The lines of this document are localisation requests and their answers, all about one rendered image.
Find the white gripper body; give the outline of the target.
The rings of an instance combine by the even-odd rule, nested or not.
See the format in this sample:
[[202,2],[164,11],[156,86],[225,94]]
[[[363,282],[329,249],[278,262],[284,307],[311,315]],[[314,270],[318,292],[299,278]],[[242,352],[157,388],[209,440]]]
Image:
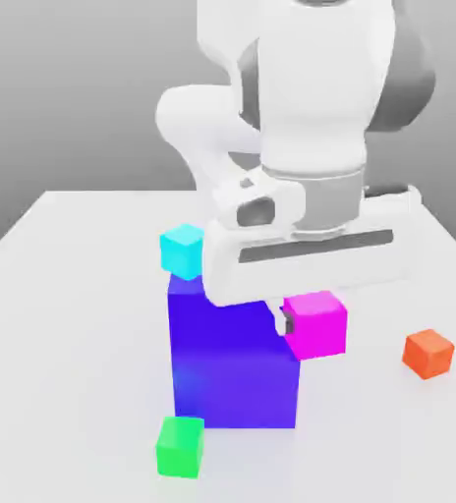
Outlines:
[[415,265],[421,207],[414,186],[370,188],[359,219],[324,241],[233,231],[213,220],[203,240],[205,293],[226,307],[398,280]]

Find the small orange cube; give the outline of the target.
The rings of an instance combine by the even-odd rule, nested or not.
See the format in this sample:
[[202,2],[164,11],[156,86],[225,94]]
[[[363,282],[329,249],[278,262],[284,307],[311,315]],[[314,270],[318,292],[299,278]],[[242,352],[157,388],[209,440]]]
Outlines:
[[427,380],[449,371],[454,351],[451,341],[427,329],[406,337],[402,362]]

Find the small cyan cube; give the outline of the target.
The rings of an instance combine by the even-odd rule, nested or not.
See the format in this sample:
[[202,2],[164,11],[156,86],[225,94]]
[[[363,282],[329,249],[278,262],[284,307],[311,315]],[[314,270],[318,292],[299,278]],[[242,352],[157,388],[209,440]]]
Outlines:
[[201,275],[203,229],[183,224],[160,235],[161,267],[184,280]]

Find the small magenta cube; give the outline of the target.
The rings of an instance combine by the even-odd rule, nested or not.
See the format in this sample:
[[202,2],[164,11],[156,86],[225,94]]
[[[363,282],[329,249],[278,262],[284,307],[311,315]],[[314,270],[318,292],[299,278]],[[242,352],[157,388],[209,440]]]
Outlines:
[[284,338],[299,361],[346,352],[348,311],[331,292],[285,298],[283,312],[291,322]]

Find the large blue box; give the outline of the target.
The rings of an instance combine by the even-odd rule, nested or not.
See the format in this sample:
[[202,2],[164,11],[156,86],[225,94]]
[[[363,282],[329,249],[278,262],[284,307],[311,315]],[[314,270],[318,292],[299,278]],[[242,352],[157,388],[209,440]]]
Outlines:
[[300,363],[264,302],[215,306],[201,278],[169,280],[175,413],[207,428],[292,428]]

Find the small green cube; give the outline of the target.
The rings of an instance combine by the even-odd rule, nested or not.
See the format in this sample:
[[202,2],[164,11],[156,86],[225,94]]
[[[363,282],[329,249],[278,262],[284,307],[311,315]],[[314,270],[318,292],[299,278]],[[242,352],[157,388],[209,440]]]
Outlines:
[[204,447],[204,419],[165,417],[155,445],[160,475],[197,478]]

